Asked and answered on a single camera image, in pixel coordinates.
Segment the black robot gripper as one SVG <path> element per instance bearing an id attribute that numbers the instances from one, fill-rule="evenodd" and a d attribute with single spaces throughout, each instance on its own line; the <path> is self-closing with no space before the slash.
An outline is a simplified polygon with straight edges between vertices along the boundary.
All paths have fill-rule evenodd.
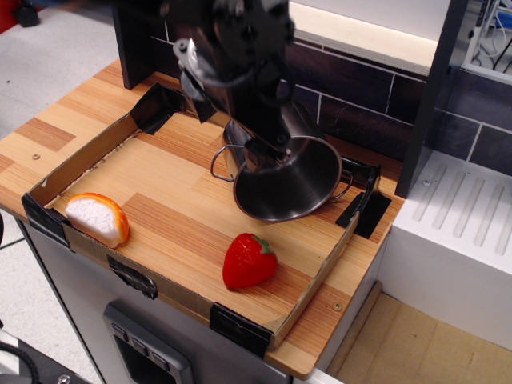
<path id="1" fill-rule="evenodd" d="M 186 26 L 176 42 L 181 84 L 200 123 L 218 111 L 242 126 L 249 171 L 290 157 L 290 129 L 282 113 L 294 96 L 294 76 L 284 61 L 294 38 L 287 1 L 161 1 L 159 14 Z"/>

